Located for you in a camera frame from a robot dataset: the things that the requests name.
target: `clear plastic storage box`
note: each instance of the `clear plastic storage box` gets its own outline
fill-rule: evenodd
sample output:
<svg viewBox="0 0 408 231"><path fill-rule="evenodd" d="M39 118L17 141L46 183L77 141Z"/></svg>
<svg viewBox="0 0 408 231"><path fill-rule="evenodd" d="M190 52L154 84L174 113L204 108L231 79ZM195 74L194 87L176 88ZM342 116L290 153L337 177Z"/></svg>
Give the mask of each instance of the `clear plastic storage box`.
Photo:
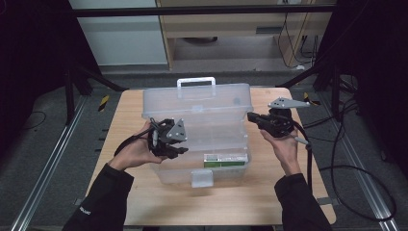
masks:
<svg viewBox="0 0 408 231"><path fill-rule="evenodd" d="M185 82L211 85L182 87ZM252 112L248 84L216 85L213 77L181 79L177 88L143 91L142 117L156 121L184 119L189 149L160 165L151 164L165 184L213 186L214 181L242 178L250 162L244 120Z"/></svg>

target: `gray floor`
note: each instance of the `gray floor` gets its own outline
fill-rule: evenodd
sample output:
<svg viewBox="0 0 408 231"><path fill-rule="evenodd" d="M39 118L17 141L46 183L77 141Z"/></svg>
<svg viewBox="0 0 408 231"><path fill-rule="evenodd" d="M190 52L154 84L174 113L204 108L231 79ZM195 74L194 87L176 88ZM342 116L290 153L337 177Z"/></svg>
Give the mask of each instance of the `gray floor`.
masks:
<svg viewBox="0 0 408 231"><path fill-rule="evenodd" d="M312 44L305 46L311 50ZM218 84L248 83L251 86L274 86L292 79L301 70L286 67L280 52L271 37L218 38L216 42L179 39L175 53L174 67L169 70L140 70L132 73L109 74L107 78L128 88L174 87L175 81L183 77L215 76ZM48 188L34 213L30 228L56 227L57 230L75 209L74 201L83 198L93 173L99 151L106 137L120 92L114 92L98 83L92 96L87 97L84 112L75 128L64 154L56 168ZM324 101L328 92L315 93L311 88L313 77L291 89L294 99L303 100L308 92L312 100ZM108 94L110 100L104 112L98 112L100 101ZM345 102L352 95L343 93ZM80 96L76 93L76 102ZM2 163L0 168L0 230L8 230L28 198L33 186L45 166L65 121L64 89L54 90L40 97L20 137L11 148L13 158ZM299 109L301 122L306 125L329 114L323 105ZM408 230L407 179L399 168L381 160L381 150L370 134L363 118L352 111L345 116L344 128L353 148L367 170L375 174L395 197L398 212L395 223L399 230ZM319 167L330 165L331 149L336 137L334 123L328 121L320 126L307 129ZM336 164L348 164L346 151L339 144L336 149ZM322 173L324 183L332 198L333 194L328 171ZM336 170L336 185L340 195L353 208L373 216L366 195L351 170ZM387 206L388 197L381 191ZM336 205L337 221L335 230L384 230L380 224L360 218L349 212L344 205Z"/></svg>

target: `hand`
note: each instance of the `hand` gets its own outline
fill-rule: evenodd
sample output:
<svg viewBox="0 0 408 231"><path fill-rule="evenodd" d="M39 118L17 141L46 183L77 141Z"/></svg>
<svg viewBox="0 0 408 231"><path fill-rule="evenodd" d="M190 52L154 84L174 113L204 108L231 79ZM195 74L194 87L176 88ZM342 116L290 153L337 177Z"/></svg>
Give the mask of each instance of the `hand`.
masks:
<svg viewBox="0 0 408 231"><path fill-rule="evenodd" d="M275 138L265 130L261 130L261 135L272 144L275 155L287 176L301 173L297 161L297 141L293 138L297 136L297 130L293 130L289 136L282 138Z"/></svg>
<svg viewBox="0 0 408 231"><path fill-rule="evenodd" d="M135 134L139 134L150 127L150 122L145 122L144 126ZM149 151L147 136L144 134L136 141L125 146L117 155L108 162L110 167L117 170L124 170L128 167L139 167L146 163L160 164L166 157L157 157Z"/></svg>

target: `person's left hand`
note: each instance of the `person's left hand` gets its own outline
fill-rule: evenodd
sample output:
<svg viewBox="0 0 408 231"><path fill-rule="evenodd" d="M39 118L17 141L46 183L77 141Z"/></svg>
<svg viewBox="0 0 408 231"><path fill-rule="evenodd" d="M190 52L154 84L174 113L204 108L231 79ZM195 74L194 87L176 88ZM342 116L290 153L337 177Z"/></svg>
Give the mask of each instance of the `person's left hand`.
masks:
<svg viewBox="0 0 408 231"><path fill-rule="evenodd" d="M150 127L150 122L145 122L144 126L135 134L139 134ZM144 134L136 141L125 146L117 155L108 162L110 167L117 170L124 170L128 167L139 167L147 163L160 164L166 157L157 157L149 151L147 145L147 134Z"/></svg>

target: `floor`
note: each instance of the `floor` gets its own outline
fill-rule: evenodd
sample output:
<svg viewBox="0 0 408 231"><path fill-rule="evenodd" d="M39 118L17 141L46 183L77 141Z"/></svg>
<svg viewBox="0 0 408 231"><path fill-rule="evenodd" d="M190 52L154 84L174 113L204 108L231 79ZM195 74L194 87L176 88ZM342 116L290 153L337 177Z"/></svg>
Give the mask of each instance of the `floor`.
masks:
<svg viewBox="0 0 408 231"><path fill-rule="evenodd" d="M128 88L175 87L175 81L183 77L214 76L218 84L245 82L251 86L275 86L282 84L308 68L311 63L287 67L272 37L218 38L210 42L207 38L178 39L171 70L140 70L132 73L107 74L111 81ZM310 62L310 51L314 42L307 40L302 53L297 57ZM355 79L344 78L358 88ZM328 119L319 126L316 121L330 116L330 90L315 92L310 77L291 88L293 99L303 100L304 93L316 101L311 109L299 109L301 122L313 141L315 159L319 167L330 166L334 140L340 124ZM76 208L76 199L85 196L90 176L98 154L103 146L110 122L115 113L119 92L92 82L91 97L75 95L77 104L85 101L78 125L64 147L58 165L53 169L47 187L40 195L35 211L28 216L28 230L58 230ZM110 96L107 107L98 112L101 99ZM352 100L352 94L342 92L341 102ZM41 172L53 153L54 147L64 132L64 89L54 90L40 97L35 110L12 145L13 158L2 163L0 168L0 230L9 230L16 220ZM394 196L398 212L392 221L378 222L361 218L346 209L344 203L359 212L374 216L378 207L392 210L388 194L378 184L366 179L365 174L337 169L336 186L344 199L337 203L329 171L321 175L335 205L337 221L334 230L408 230L408 183L394 163L381 159L381 150L370 134L358 107L344 117L345 133L341 135L334 153L336 165L357 164L375 174Z"/></svg>

